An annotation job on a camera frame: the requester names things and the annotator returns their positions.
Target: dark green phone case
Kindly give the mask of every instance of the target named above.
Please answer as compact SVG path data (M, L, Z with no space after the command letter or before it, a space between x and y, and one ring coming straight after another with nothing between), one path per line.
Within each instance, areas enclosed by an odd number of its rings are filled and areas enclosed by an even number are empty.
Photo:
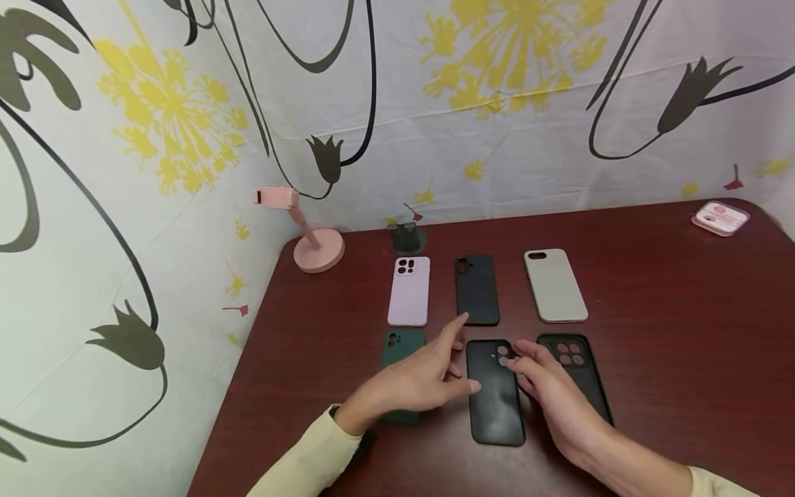
M384 354L381 357L381 369L402 361L425 345L425 334L420 330L407 328L392 329L384 336ZM396 410L381 416L383 421L419 425L420 413L407 410Z

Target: hand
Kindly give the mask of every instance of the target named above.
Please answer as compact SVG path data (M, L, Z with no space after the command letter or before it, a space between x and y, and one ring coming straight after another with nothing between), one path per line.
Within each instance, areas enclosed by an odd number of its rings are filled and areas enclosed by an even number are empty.
M610 438L613 427L596 413L546 347L517 340L514 351L518 357L508 360L508 369L516 373L519 386L541 404L560 452L587 471L592 450Z
M358 436L382 414L430 410L480 390L479 382L461 379L461 370L450 362L452 351L463 348L457 336L468 318L458 316L433 342L368 380L337 410L337 425ZM456 379L445 382L447 373Z

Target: phone case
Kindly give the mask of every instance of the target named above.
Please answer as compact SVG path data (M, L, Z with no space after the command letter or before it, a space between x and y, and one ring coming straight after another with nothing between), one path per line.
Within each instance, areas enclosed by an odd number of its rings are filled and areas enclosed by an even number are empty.
M497 283L490 255L467 255L456 260L458 314L469 313L467 324L499 323Z
M516 447L525 443L516 375L503 366L513 355L507 340L467 344L467 376L483 386L469 396L472 438L479 444Z
M381 369L402 361L425 345L425 335L420 330L394 329L389 330L384 338L384 353L381 356ZM407 410L397 410L381 416L383 421L403 423L404 425L417 425L420 423L420 413Z
M561 249L529 250L525 266L538 316L545 323L581 323L588 318L580 287Z
M599 370L596 369L591 345L585 335L544 333L538 337L537 342L552 352L599 416L613 425L613 416L607 405L602 380L599 379Z
M428 323L428 288L431 259L401 257L395 261L392 297L386 322L390 326L425 326Z

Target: black curved line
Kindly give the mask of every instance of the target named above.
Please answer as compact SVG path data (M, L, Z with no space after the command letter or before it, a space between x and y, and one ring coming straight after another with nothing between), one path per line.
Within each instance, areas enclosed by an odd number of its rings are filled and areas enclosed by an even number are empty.
M648 141L646 144L644 144L641 148L635 150L632 153L629 153L627 155L621 155L621 156L607 156L607 155L603 155L598 150L596 150L596 147L594 145L594 139L596 137L596 127L599 125L599 119L602 117L602 113L604 112L604 109L607 106L607 102L610 101L610 95L613 94L613 90L615 89L615 86L621 80L621 75L624 73L624 69L626 69L626 65L629 64L630 59L632 58L633 52L638 47L638 43L640 43L641 38L643 38L643 33L646 32L646 28L649 27L649 24L651 24L652 19L654 19L654 16L657 14L657 9L660 8L660 4L662 4L662 0L657 0L657 4L652 9L651 14L649 15L649 18L646 19L646 23L641 28L640 33L638 33L638 37L635 38L635 42L632 44L632 48L630 48L629 53L626 54L626 59L624 59L624 63L621 65L621 68L619 69L618 74L616 75L615 79L613 79L613 84L610 86L610 89L607 90L607 94L605 94L604 100L602 101L601 105L599 105L599 110L596 111L596 116L594 116L593 123L591 124L591 133L588 136L588 148L591 149L591 154L594 157L597 157L599 159L603 159L605 161L618 161L618 160L621 160L621 159L627 159L629 157L632 157L636 153L642 152L644 149L646 149L646 147L648 147L652 143L656 142L660 138L660 136L662 136L662 133L660 133L657 136L655 136L654 138L652 138L650 141Z
M619 66L619 62L621 62L621 57L624 56L624 52L626 51L626 47L630 44L630 40L632 39L632 35L635 33L635 28L638 27L638 23L641 20L641 16L643 15L643 11L646 9L646 4L649 3L649 0L641 0L638 4L638 8L635 10L635 15L632 18L632 22L630 23L629 29L626 30L626 34L624 35L624 39L621 41L621 45L619 46L619 50L615 53L615 57L613 57L613 61L610 64L610 68L607 69L607 72L604 75L604 79L602 83L599 85L599 88L596 89L596 93L594 93L593 97L591 97L591 102L588 103L588 107L585 107L587 111L590 109L596 100L602 95L602 92L607 87L607 84L610 83L611 78L613 77L613 73L615 73L615 69Z
M373 129L375 128L375 107L376 107L376 96L375 96L375 87L377 83L377 71L376 71L376 64L375 64L375 31L373 27L373 6L370 4L370 0L366 0L367 2L367 24L370 26L370 72L372 73L372 90L370 91L370 117L367 120L367 132L364 134L364 141L362 145L359 147L359 150L353 154L350 158L342 161L339 163L340 167L345 167L346 165L351 165L354 162L358 161L362 158L367 147L370 146L370 140L373 138Z
M75 16L72 12L69 11L69 8L66 7L64 4L64 0L31 0L33 3L37 3L38 5L44 7L45 9L49 10L56 16L60 17L64 21L68 22L72 25L73 28L77 29L78 33L82 34L83 37L88 41L88 44L92 47L94 43L91 41L91 38L88 37L83 26L77 21Z
M243 82L243 79L242 79L242 76L240 74L240 71L238 70L238 66L237 66L237 64L235 64L235 60L232 58L232 55L229 52L229 48L227 47L226 42L223 40L223 37L221 36L221 32L219 31L218 26L215 27L215 31L218 33L218 38L220 38L221 43L223 44L223 49L226 50L226 52L227 52L227 57L229 57L229 62L232 64L232 67L235 68L235 73L238 75L238 80L240 82L240 86L243 87L243 90L246 93L246 97L249 100L249 105L251 106L251 110L254 112L254 116L257 119L257 124L259 125L260 124L260 120L259 120L258 111L262 112L262 106L259 104L259 98L257 97L257 90L254 88L254 81L251 78L251 70L250 70L249 64L248 64L248 57L246 57L246 51L243 49L243 44L242 44L242 40L240 38L240 32L238 30L238 25L235 22L235 15L232 12L232 7L229 4L229 0L224 0L224 4L225 4L225 6L227 8L227 15L229 16L229 22L232 24L232 31L235 33L235 40L237 41L238 49L240 50L240 55L241 55L241 57L243 59L243 67L246 69L246 77L248 79L249 85L251 86L251 94L254 95L254 101L257 103L256 107L254 107L254 102L252 102L251 97L249 96L248 88L247 88L246 84ZM329 183L328 190L326 190L326 193L323 194L322 196L309 195L308 193L304 193L301 190L299 190L298 188L293 186L293 183L287 177L287 174L285 173L284 168L281 167L281 161L279 161L279 155L276 152L276 146L273 143L273 138L271 138L271 136L270 136L270 129L268 128L268 122L265 120L265 113L264 112L262 112L262 125L265 127L265 133L262 132L262 126L259 126L259 131L260 131L260 135L262 137L262 140L265 143L265 147L267 149L268 141L270 141L270 148L273 150L273 158L276 160L276 165L278 166L279 171L281 172L281 176L285 178L285 181L287 181L287 184L290 186L290 188L296 190L299 195L308 197L310 199L323 200L324 198L326 198L328 196L328 194L331 193L331 191L332 191L332 187L334 186L334 184L332 184L332 183Z
M149 416L152 413L152 411L154 411L160 405L161 402L163 402L163 399L165 398L165 394L166 394L166 392L169 389L169 377L165 373L165 366L163 366L163 365L160 366L160 373L161 373L161 376L163 377L163 390L160 393L160 398L157 400L157 402L155 402L154 405L152 407L150 407L149 410L147 410L143 414L143 416L141 416L137 420L135 420L132 425L127 426L122 431L120 431L118 433L114 433L113 435L110 435L109 437L101 438L99 440L80 441L80 442L78 442L78 441L69 441L69 440L61 440L61 439L58 439L58 438L47 437L45 435L40 435L38 433L34 433L34 432L31 432L31 431L28 431L27 429L24 429L24 428L22 428L20 426L16 426L14 423L8 422L8 421L6 421L4 419L0 419L0 428L5 428L5 429L9 430L12 433L16 433L17 435L19 435L21 437L27 438L28 440L36 441L36 442L39 442L41 444L50 445L52 447L60 447L60 448L89 448L89 447L98 447L100 445L105 445L108 442L112 442L112 441L116 440L117 438L121 437L125 433L129 432L131 429L133 429L136 426L138 426L138 424L140 424L141 421L146 419L146 417Z
M22 81L30 81L33 79L33 64L30 63L30 60L25 60L25 62L28 63L28 74L17 73L17 76L19 76L19 79Z
M330 68L332 64L334 64L334 61L337 59L339 53L342 52L343 46L345 45L345 40L347 39L348 31L350 31L351 29L351 18L353 17L353 1L354 0L348 0L348 10L345 16L345 25L343 26L343 32L339 35L339 40L337 41L337 44L328 53L328 55L318 60L317 62L306 62L305 60L301 59L298 55L296 55L296 53L287 45L284 38L281 37L281 34L279 34L279 31L278 29L276 29L276 26L273 25L273 22L270 20L270 16L268 15L267 12L265 12L265 7L262 6L261 0L257 0L257 4L259 4L259 9L262 11L263 14L265 14L265 19L268 20L270 28L273 30L274 33L276 33L276 38L278 38L279 41L281 42L281 46L285 47L287 53L290 54L293 60L295 60L298 63L298 65L300 65L302 68L306 69L309 72L314 72L315 74L317 74Z
M746 87L737 88L736 90L727 91L725 93L721 93L720 95L715 95L714 97L707 97L704 100L701 100L699 103L699 107L704 105L712 105L713 103L723 102L724 100L733 99L734 97L739 97L742 95L748 95L749 93L753 93L754 91L763 90L767 87L773 86L776 83L780 83L783 80L786 80L790 76L795 75L795 66L787 69L786 71L773 76L764 81L760 81L758 83L751 84Z
M191 0L185 0L185 10L187 10L185 15L188 16L188 41L185 42L185 46L189 47L199 37L199 28L197 27L199 23L196 22L196 13L193 12Z
M209 14L210 11L207 8L207 4L204 3L204 0L202 0L202 5L204 5L204 10L206 10L207 13ZM213 25L213 28L215 28L215 32L218 34L218 38L221 41L223 50L224 52L227 53L227 58L229 59L229 62L232 64L232 68L235 70L235 75L238 77L238 82L240 82L240 87L243 89L243 94L246 95L246 100L248 100L249 108L251 109L252 112L254 112L254 121L257 122L257 128L259 129L260 138L262 139L263 145L265 145L265 154L268 157L270 157L270 148L268 147L268 140L265 136L265 131L262 129L262 122L260 121L259 114L257 113L256 107L254 106L254 101L251 99L251 94L248 92L248 87L246 87L246 84L243 83L243 77L240 75L238 65L235 64L235 60L232 58L232 54L231 52L229 52L229 47L227 47L226 41L221 36L221 32L219 31L218 26Z
M127 241L122 236L121 231L118 230L116 225L114 224L113 220L110 216L105 212L102 205L99 204L96 198L88 191L88 188L83 184L82 181L73 173L69 166L60 158L60 156L55 152L55 150L50 147L50 145L45 142L45 140L39 136L39 134L31 128L27 122L23 118L21 118L14 109L9 107L8 104L2 99L0 99L0 109L3 109L16 123L23 129L25 132L45 151L47 154L52 158L56 164L64 171L64 173L72 180L72 183L83 193L83 196L86 197L86 200L91 204L94 210L97 211L99 217L107 225L108 229L111 230L113 236L116 238L119 246L124 250L125 255L127 256L127 260L130 261L130 264L135 271L136 276L138 276L138 281L141 283L141 287L144 290L144 294L146 295L146 303L149 306L149 314L151 315L151 321L149 327L152 328L153 331L157 331L157 325L159 322L159 318L157 316L157 307L154 302L154 296L152 295L152 290L149 287L149 283L146 281L146 276L144 275L144 271L141 268L141 264L138 263L138 258L135 257L130 245L127 244Z
M25 192L25 225L19 231L19 235L8 243L0 243L0 254L15 254L30 250L39 239L41 229L41 219L39 218L39 206L36 202L36 190L33 188L33 180L30 179L25 159L19 151L14 137L11 136L8 128L0 121L0 140L6 144L6 148L17 166L19 179L22 182L22 190Z
M194 28L212 29L215 27L215 0L210 0L210 10L207 11L207 14L210 16L210 20L207 21L206 24L198 22L196 20L196 15L192 15L193 5L190 4L190 0L185 0L185 2L186 7L189 7L188 12L182 9L179 9L178 11L188 19L188 23L191 25L191 31L193 31Z

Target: black tulip print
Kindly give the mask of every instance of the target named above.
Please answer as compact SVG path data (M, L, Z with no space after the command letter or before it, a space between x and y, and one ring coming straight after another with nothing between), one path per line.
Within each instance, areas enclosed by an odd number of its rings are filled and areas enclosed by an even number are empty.
M317 137L313 136L312 141L306 142L312 148L312 153L315 154L315 163L320 170L320 175L329 184L334 184L339 181L339 175L342 172L342 166L339 164L340 149L342 148L345 140L339 140L339 143L334 145L334 137L328 137L328 141L323 143Z
M754 91L759 91L776 83L780 83L790 76L795 75L795 66L792 66L791 68L786 69L784 72L773 76L772 78L768 78L766 80L741 87L736 90L726 91L725 93L721 93L719 95L709 96L712 90L714 90L721 81L725 80L729 75L739 71L743 67L738 66L730 68L724 72L723 69L731 61L731 59L728 59L708 70L707 61L704 59L704 57L701 57L695 68L693 68L692 64L688 64L687 68L685 69L682 81L679 83L679 86L671 97L668 105L665 107L665 110L663 111L662 116L657 123L656 136L652 137L648 142L644 143L635 151L627 154L606 155L599 152L595 145L596 127L599 125L599 120L601 119L602 113L607 106L607 102L610 101L613 90L621 80L624 69L626 69L627 64L629 64L632 54L638 47L643 35L646 34L646 30L649 28L654 16L657 15L662 3L663 0L657 0L657 3L654 4L649 17L640 28L640 31L638 31L638 35L630 46L632 37L635 35L635 31L640 24L641 17L646 12L646 7L649 5L649 0L640 0L638 3L638 8L635 10L632 21L630 22L630 25L624 34L624 38L621 42L621 45L619 46L619 49L616 51L613 61L611 62L610 67L607 69L607 73L602 79L602 83L596 89L596 92L591 98L591 102L588 104L587 109L590 109L597 101L599 101L600 98L602 98L602 95L604 95L604 99L599 105L599 109L596 111L596 115L594 116L593 122L591 124L591 133L588 136L588 146L591 149L591 155L594 157L606 161L617 161L633 157L634 155L645 150L651 144L655 143L663 135L675 130L678 126L684 123L684 121L686 121L687 118L693 114L693 112L696 111L696 108L703 107L705 105L712 105L713 103L723 102L724 100L739 97L741 95L747 95Z
M50 10L55 15L62 17L72 25L78 33L86 38L89 46L93 47L85 31L83 31L80 24L62 2L34 1ZM148 324L138 316L129 302L125 301L126 313L116 309L118 323L94 328L92 331L100 334L102 338L89 340L88 343L107 349L110 353L115 354L134 367L143 370L159 370L162 380L162 390L159 399L136 421L124 429L119 430L117 433L102 439L91 441L61 440L25 429L2 418L0 418L0 433L6 430L29 441L35 441L53 447L97 447L114 441L131 431L149 416L163 401L169 385L164 365L165 348L160 337L156 333L158 315L152 290L146 280L141 264L138 262L134 252L122 236L121 231L105 212L102 205L99 204L93 194L86 188L85 184L74 174L72 169L69 168L58 153L56 153L46 140L18 114L18 111L26 112L33 106L25 93L23 82L33 78L34 72L46 78L49 86L52 88L52 92L64 107L72 111L78 111L82 107L80 96L69 77L52 58L31 43L29 39L31 36L42 37L52 42L54 45L72 53L80 52L77 44L67 34L55 27L53 23L28 10L8 9L3 15L0 15L0 110L3 110L7 117L11 118L49 155L52 161L58 165L61 172L69 178L86 200L88 200L97 216L103 221L104 225L113 235L119 248L125 253L138 278L143 293L145 294L150 315ZM18 56L26 61L29 67L28 75L20 75L17 73L14 64L14 56ZM14 141L14 137L9 132L2 119L0 119L0 139L2 139L2 142L6 145L6 149L16 165L19 181L25 193L25 223L23 227L16 237L8 242L0 243L0 257L13 257L14 254L30 250L36 245L41 230L40 211L35 185L31 180L28 165L25 163L25 159L17 143ZM3 437L0 437L0 454L21 462L27 461L24 453Z
M243 90L243 93L246 95L246 99L248 100L249 107L250 107L252 113L254 114L254 120L257 123L257 128L259 130L259 134L260 134L260 138L262 139L262 143L265 145L266 153L268 154L268 156L270 156L270 151L271 150L273 151L273 159L276 161L276 165L279 168L279 171L280 171L282 177L284 177L285 181L287 182L287 184L291 188L295 188L295 186L293 185L293 182L290 181L289 177L287 176L287 173L285 172L284 167L281 165L281 161L279 160L279 156L278 156L278 154L276 152L276 148L275 148L275 145L273 143L273 138L271 137L271 134L270 134L270 129L268 127L268 123L265 120L265 114L262 111L262 106L259 103L259 98L257 97L257 91L255 89L254 80L253 80L253 78L251 76L251 70L249 68L248 56L246 54L245 48L243 47L242 37L240 35L240 31L239 31L239 28L238 28L238 25L237 25L237 21L235 20L235 12L232 9L231 1L230 0L223 0L223 3L224 3L224 6L226 8L227 16L229 17L229 21L230 21L231 26L232 26L232 31L235 34L235 44L236 44L237 50L239 51L240 57L242 59L243 71L245 72L245 76L246 76L245 79L243 78L243 74L242 74L240 68L235 63L235 59L234 59L234 57L231 54L231 51L229 49L229 46L226 43L226 40L224 40L223 36L221 35L221 32L218 29L218 26L215 25L215 22L214 22L214 20L215 20L215 0L211 0L211 5L210 6L207 6L207 3L205 2L205 0L199 0L200 2L202 2L202 6L204 7L204 11L207 13L207 15L210 18L210 21L206 25L200 24L198 21L196 21L196 16L195 15L192 15L192 14L188 13L188 12L192 12L191 1L195 1L195 0L162 0L162 1L167 6L171 7L172 9L179 10L180 12L182 12L183 15L188 17L188 20L189 20L189 22L191 24L192 29L194 29L196 27L200 27L200 28L203 28L203 29L210 29L210 28L215 29L215 32L216 32L216 34L217 34L217 36L218 36L218 38L219 38L224 50L227 53L227 58L229 59L230 65L231 65L232 69L234 70L235 75L237 76L238 82L240 83L240 87ZM298 56L289 47L289 45L287 45L287 42L284 40L284 38L282 37L281 33L278 31L276 26L271 21L271 18L268 15L268 12L267 12L265 6L262 4L262 0L255 0L255 1L256 1L257 5L259 6L260 11L262 12L262 16L265 18L267 23L270 25L270 28L273 30L274 34L276 35L276 37L279 40L279 42L281 43L281 45L284 47L284 49L287 51L287 53L290 55L290 57L298 65L300 65L305 71L313 73L313 74L318 74L318 73L321 73L321 72L325 72L326 70L328 70L335 63L335 61L337 60L337 57L343 51L343 47L345 46L345 42L346 42L348 34L350 32L351 20L353 18L353 14L354 14L354 0L348 0L347 1L347 11L346 11L346 15L345 15L345 22L343 24L342 29L340 30L340 35L339 35L339 38L337 39L337 42L334 44L334 46L332 47L332 49L329 51L329 53L326 56L324 56L320 60L317 60L317 61L314 61L314 62L308 62L308 61L302 59L300 56ZM182 2L184 2L186 10L182 10ZM352 165L352 164L356 163L357 161L359 161L359 159L361 159L364 156L364 153L367 151L367 148L370 146L370 141L373 138L373 131L374 131L374 128L375 128L375 110L376 110L376 106L377 106L377 98L376 98L377 92L376 92L376 90L377 90L378 77L377 77L377 73L376 73L376 65L377 64L376 64L376 52L375 52L375 32L374 32L374 23L373 23L373 6L372 6L372 3L371 3L372 0L365 0L365 2L366 2L366 7L367 7L367 25L368 25L369 34L370 34L370 113L369 113L369 116L368 116L368 119L367 119L367 127L366 127L366 131L365 131L365 134L364 134L364 139L362 140L362 145L350 157L348 157L346 159L340 159L339 160L339 168L343 168L343 167L345 167L347 165ZM191 36L189 36L188 44L192 43L196 39L195 37L191 37ZM339 170L337 166L331 166L330 163L325 158L321 159L320 161L317 161L317 167L318 167L318 171L320 172L321 177L323 177L323 179L328 183L328 189L326 190L326 192L323 195L321 195L321 196L314 196L314 195L311 195L309 193L302 192L298 188L295 188L295 189L298 190L299 194L301 194L304 197L308 197L308 198L311 198L311 199L314 199L314 200L323 200L326 197L328 197L328 195L332 191L334 183L336 183L339 180L339 174L340 174L341 170Z
M731 62L731 59L724 60L709 71L707 70L707 61L703 57L701 57L695 69L693 69L692 64L688 64L679 87L677 87L673 97L668 102L668 106L662 112L660 122L657 124L657 131L660 134L665 134L675 130L696 111L701 101L718 86L718 83L743 68L743 66L738 66L726 72L721 72L723 67L729 62Z

